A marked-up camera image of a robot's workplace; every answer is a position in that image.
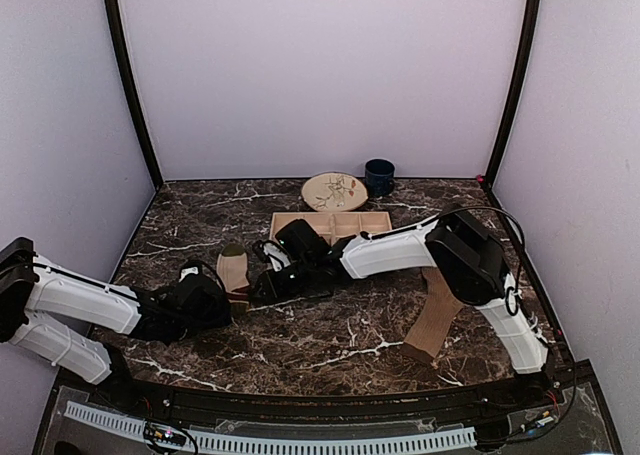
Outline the beige striped sock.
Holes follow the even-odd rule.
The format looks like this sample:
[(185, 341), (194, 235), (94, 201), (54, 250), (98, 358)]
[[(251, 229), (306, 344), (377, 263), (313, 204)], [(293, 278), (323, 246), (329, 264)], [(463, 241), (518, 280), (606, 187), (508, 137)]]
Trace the beige striped sock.
[(250, 308), (251, 284), (248, 278), (248, 254), (244, 247), (237, 243), (227, 244), (218, 255), (216, 271), (224, 284), (232, 315), (245, 315)]

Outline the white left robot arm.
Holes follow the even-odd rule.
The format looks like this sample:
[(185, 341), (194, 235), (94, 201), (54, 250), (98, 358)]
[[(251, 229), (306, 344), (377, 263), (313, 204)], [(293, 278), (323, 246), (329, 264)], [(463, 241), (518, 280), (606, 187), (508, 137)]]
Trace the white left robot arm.
[(104, 283), (52, 263), (32, 240), (1, 250), (1, 340), (22, 347), (101, 386), (120, 411), (141, 402), (140, 387), (121, 352), (61, 322), (82, 320), (141, 341), (169, 345), (232, 321), (222, 281), (185, 267), (177, 283), (155, 290)]

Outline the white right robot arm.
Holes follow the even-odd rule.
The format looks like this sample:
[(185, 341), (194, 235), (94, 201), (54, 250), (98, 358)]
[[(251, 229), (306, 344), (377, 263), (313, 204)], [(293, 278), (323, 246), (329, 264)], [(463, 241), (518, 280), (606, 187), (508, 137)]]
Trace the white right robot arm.
[(418, 223), (372, 234), (362, 231), (334, 244), (310, 223), (295, 219), (273, 240), (253, 250), (269, 264), (249, 297), (271, 305), (308, 289), (330, 290), (348, 280), (409, 268), (435, 268), (452, 295), (477, 309), (506, 348), (513, 370), (523, 376), (510, 388), (521, 409), (534, 407), (549, 391), (544, 373), (549, 343), (521, 299), (520, 275), (509, 268), (503, 246), (471, 209), (452, 205)]

